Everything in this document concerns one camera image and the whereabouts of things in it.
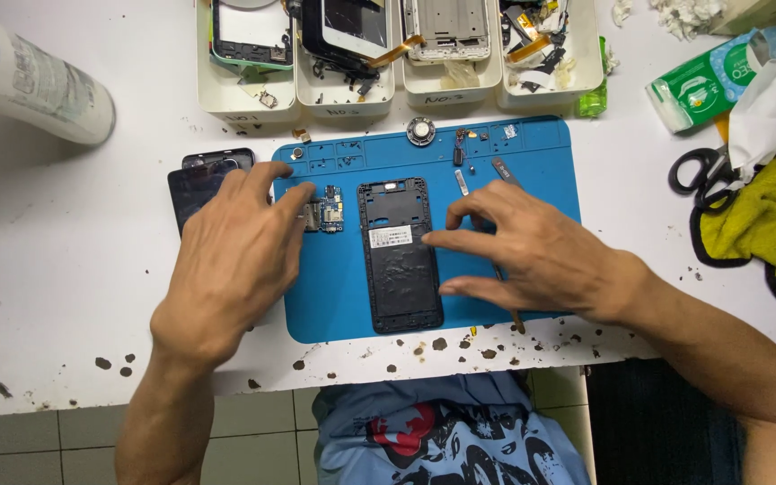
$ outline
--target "blue t-shirt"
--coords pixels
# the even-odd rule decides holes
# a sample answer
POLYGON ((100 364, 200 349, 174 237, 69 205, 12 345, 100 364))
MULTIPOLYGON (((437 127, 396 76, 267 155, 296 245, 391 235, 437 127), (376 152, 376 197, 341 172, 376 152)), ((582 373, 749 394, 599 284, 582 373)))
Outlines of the blue t-shirt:
POLYGON ((321 485, 590 483, 507 372, 332 386, 313 412, 321 485))

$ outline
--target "cracked screen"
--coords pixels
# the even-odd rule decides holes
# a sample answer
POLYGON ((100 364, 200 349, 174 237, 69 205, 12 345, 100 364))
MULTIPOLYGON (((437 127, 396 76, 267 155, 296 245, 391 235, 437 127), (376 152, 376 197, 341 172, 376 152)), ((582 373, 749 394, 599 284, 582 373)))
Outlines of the cracked screen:
POLYGON ((370 0, 322 0, 325 27, 387 48, 385 10, 370 0))

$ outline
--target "white table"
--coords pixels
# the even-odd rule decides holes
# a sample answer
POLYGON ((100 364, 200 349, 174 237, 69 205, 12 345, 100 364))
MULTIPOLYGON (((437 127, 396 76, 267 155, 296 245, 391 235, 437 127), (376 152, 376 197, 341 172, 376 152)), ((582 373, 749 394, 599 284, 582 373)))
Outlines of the white table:
MULTIPOLYGON (((722 40, 679 42, 656 25, 655 12, 641 12, 619 30, 609 4, 599 2, 598 25, 622 61, 609 80, 609 110, 595 121, 567 120, 583 224, 776 342, 776 300, 760 264, 724 270, 699 264, 688 230, 692 201, 666 184, 673 161, 688 149, 717 146, 717 133, 706 128, 690 137, 669 134, 642 91, 657 75, 722 40), (642 57, 649 52, 655 54, 642 57)), ((242 146, 264 160, 293 142, 289 126, 248 127, 238 137, 200 111, 190 0, 0 0, 0 22, 90 72, 109 88, 118 114, 112 138, 95 150, 0 117, 0 380, 14 394, 0 395, 0 414, 64 409, 73 406, 71 400, 76 406, 122 404, 145 369, 148 319, 166 292, 178 251, 167 172, 186 154, 242 146), (127 354, 135 355, 133 363, 125 363, 127 354), (113 369, 96 367, 96 357, 112 362, 113 369), (119 374, 126 365, 134 370, 130 377, 119 374)), ((305 118, 296 126, 324 140, 360 136, 365 129, 398 131, 417 114, 399 91, 383 119, 305 118)), ((500 112, 491 100, 426 114, 441 126, 516 115, 500 112)), ((654 355, 623 329, 576 317, 565 318, 564 325, 529 322, 526 336, 509 325, 479 326, 467 349, 459 342, 469 329, 305 345, 287 333, 282 304, 267 320, 271 325, 246 335, 235 358, 217 372, 218 393, 251 392, 250 380, 259 391, 274 391, 654 355), (448 344, 441 351, 431 344, 439 337, 448 344), (419 346, 424 352, 415 355, 419 346), (485 349, 497 356, 484 359, 485 349), (511 365, 514 358, 517 366, 511 365), (298 360, 304 369, 292 368, 298 360), (396 372, 388 372, 389 365, 396 372)))

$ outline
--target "broken phone screen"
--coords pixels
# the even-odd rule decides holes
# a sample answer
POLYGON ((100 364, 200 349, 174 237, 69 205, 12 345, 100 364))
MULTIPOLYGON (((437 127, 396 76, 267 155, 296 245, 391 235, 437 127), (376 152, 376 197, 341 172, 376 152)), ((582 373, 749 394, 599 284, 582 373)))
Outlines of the broken phone screen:
POLYGON ((420 177, 358 186, 361 238, 373 330, 413 331, 444 323, 427 184, 420 177))

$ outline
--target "label sticker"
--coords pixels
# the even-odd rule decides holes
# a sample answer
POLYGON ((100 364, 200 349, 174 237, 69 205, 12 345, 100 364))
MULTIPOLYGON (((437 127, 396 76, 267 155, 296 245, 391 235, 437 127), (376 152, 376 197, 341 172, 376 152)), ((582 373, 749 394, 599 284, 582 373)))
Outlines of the label sticker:
POLYGON ((412 226, 370 229, 371 248, 387 248, 400 244, 412 244, 412 226))

